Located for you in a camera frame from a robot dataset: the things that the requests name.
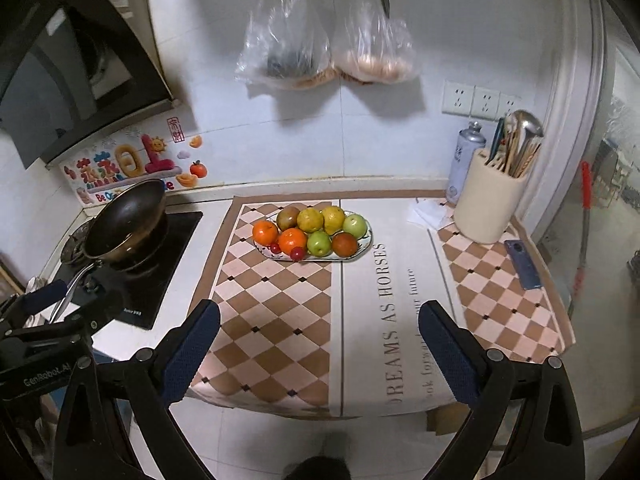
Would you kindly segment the dark orange tangerine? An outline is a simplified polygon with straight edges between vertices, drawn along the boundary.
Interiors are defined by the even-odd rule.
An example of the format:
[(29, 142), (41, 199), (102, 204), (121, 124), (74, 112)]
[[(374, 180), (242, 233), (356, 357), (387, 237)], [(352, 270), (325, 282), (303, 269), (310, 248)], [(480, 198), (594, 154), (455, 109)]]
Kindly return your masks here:
[(278, 226), (269, 220), (259, 220), (253, 224), (252, 237), (260, 246), (270, 246), (279, 237)]

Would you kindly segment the large orange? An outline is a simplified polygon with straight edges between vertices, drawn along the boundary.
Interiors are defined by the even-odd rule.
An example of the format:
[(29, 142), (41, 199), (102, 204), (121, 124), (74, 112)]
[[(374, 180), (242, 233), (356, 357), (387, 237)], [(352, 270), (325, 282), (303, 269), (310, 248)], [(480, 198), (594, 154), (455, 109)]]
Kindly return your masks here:
[(295, 248), (307, 249), (307, 235), (299, 228), (289, 228), (279, 234), (278, 245), (282, 252), (289, 256)]

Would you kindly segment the brownish red-green apple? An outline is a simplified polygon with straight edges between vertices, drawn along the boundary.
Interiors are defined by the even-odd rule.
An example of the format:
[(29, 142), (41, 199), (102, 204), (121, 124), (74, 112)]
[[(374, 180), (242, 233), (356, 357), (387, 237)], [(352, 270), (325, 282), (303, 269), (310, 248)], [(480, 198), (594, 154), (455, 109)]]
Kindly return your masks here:
[(281, 231), (296, 228), (299, 213), (300, 210), (295, 206), (287, 206), (281, 209), (277, 215), (278, 228)]

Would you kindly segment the green apple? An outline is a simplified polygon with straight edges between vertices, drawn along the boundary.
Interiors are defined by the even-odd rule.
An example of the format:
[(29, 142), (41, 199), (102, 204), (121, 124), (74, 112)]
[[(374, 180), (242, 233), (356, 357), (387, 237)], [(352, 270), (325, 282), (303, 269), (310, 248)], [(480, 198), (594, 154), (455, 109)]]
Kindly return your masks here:
[(307, 238), (308, 252), (318, 258), (323, 258), (332, 252), (332, 240), (327, 232), (316, 231)]
[(349, 214), (343, 222), (342, 231), (361, 240), (368, 232), (367, 220), (360, 214)]

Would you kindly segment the small orange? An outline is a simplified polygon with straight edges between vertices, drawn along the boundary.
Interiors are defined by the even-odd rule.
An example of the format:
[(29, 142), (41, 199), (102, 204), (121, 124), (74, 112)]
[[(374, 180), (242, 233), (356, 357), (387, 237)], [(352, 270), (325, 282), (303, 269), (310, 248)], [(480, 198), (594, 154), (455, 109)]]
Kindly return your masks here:
[(349, 258), (359, 250), (359, 243), (356, 237), (350, 233), (341, 232), (332, 238), (332, 250), (335, 255), (341, 258)]

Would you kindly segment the yellow-green citrus fruit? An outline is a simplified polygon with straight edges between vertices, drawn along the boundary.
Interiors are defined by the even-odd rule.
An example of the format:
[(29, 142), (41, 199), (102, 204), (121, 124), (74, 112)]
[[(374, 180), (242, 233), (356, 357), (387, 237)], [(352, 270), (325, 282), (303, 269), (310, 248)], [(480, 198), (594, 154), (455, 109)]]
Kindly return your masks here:
[(297, 227), (305, 233), (318, 232), (323, 229), (323, 214), (314, 207), (303, 209), (297, 216)]

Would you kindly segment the large yellow lemon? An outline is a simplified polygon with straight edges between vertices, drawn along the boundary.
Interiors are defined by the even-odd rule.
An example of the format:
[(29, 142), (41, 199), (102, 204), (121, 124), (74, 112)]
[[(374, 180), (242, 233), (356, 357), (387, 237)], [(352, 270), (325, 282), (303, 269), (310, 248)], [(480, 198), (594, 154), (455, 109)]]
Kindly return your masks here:
[(322, 209), (321, 213), (323, 217), (323, 229), (329, 234), (329, 236), (332, 236), (343, 229), (346, 214), (341, 207), (327, 206)]

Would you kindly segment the black induction cooktop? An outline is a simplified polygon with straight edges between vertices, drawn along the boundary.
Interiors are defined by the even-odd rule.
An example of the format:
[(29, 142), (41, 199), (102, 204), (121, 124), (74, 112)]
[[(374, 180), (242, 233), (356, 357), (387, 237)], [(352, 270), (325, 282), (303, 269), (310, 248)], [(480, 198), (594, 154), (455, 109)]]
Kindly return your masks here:
[(89, 272), (74, 291), (72, 303), (88, 304), (111, 290), (122, 293), (120, 322), (150, 330), (178, 263), (201, 221), (199, 211), (164, 214), (150, 238), (133, 256)]

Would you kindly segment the black frying pan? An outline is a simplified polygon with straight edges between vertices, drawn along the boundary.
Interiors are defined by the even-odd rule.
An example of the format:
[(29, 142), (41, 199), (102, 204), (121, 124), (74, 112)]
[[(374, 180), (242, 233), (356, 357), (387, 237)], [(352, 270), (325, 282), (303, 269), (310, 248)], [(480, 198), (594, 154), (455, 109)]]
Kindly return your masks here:
[(164, 182), (151, 179), (127, 188), (94, 217), (82, 245), (82, 253), (89, 263), (68, 284), (64, 298), (52, 310), (50, 324), (65, 312), (77, 286), (87, 274), (138, 251), (160, 223), (165, 205)]

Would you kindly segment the oval floral ceramic plate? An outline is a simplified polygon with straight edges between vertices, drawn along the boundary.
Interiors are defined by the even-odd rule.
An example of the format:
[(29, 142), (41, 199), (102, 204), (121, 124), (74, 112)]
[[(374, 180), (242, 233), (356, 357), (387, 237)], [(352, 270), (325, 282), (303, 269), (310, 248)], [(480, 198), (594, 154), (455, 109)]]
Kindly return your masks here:
[(362, 214), (329, 205), (280, 207), (255, 220), (250, 239), (263, 256), (281, 262), (346, 262), (371, 245), (373, 231)]

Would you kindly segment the cream utensil holder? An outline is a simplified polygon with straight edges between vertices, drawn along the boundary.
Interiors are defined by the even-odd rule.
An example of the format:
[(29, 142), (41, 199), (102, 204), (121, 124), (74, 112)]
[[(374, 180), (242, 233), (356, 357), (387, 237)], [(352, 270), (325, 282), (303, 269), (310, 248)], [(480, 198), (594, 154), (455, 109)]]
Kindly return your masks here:
[(488, 149), (476, 150), (452, 218), (458, 231), (478, 244), (495, 243), (508, 226), (528, 177), (512, 177), (486, 165)]

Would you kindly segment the utensils in holder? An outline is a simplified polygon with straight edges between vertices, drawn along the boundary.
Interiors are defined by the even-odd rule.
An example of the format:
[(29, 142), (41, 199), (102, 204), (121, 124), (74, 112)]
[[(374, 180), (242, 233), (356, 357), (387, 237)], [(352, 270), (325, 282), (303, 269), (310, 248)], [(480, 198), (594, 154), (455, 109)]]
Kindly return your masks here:
[(527, 174), (540, 150), (544, 128), (527, 110), (514, 110), (498, 121), (485, 165), (512, 178)]

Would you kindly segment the colourful wall sticker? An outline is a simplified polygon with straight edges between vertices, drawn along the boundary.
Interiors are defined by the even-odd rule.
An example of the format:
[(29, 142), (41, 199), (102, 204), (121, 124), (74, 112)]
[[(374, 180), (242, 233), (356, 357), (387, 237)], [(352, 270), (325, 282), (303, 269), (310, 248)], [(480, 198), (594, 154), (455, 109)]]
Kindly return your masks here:
[(213, 181), (213, 149), (185, 108), (90, 142), (58, 164), (82, 206), (103, 205), (131, 185), (161, 180), (167, 192)]

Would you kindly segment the red handled mop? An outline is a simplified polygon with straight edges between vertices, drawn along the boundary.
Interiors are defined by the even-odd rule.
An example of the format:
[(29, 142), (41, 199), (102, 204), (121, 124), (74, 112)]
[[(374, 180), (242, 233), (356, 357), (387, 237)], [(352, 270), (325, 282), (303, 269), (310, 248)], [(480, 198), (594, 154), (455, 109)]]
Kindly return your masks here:
[(589, 162), (585, 160), (580, 163), (580, 182), (582, 182), (582, 230), (580, 231), (578, 265), (574, 277), (573, 289), (570, 293), (570, 305), (567, 309), (569, 318), (573, 317), (580, 292), (582, 291), (582, 285), (584, 284), (589, 244), (592, 177)]

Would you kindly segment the white wall socket panel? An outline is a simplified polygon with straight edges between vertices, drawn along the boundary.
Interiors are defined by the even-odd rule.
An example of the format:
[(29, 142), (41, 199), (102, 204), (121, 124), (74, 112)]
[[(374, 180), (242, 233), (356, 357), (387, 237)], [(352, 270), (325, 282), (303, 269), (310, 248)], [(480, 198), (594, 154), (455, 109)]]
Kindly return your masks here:
[(446, 81), (440, 110), (448, 115), (497, 120), (520, 106), (521, 99), (518, 96), (472, 84)]

